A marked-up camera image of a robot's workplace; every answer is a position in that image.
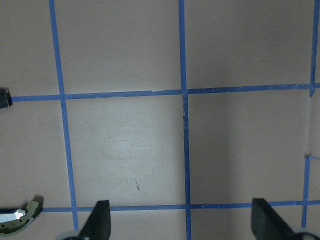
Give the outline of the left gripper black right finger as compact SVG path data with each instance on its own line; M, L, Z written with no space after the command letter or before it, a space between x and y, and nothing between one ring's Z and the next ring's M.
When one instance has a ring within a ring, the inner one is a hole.
M252 199L251 231L256 240L290 240L295 235L264 198Z

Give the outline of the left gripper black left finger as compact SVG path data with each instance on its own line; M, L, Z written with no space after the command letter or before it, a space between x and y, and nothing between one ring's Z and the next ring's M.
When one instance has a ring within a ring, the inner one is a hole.
M109 240L111 236L111 211L109 200L98 201L77 238L79 240Z

